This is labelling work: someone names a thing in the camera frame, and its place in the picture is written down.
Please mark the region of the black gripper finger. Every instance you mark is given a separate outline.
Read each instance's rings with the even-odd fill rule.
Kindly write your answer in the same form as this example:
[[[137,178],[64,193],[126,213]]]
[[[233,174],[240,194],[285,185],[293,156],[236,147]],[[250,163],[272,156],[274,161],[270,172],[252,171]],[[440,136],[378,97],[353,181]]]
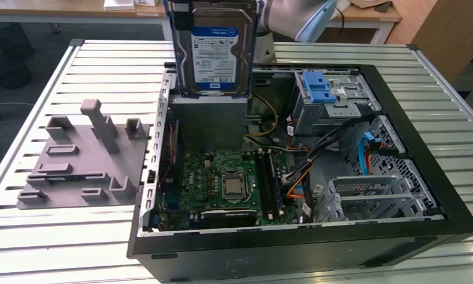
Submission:
[[[172,1],[170,12],[176,30],[192,30],[192,1]]]

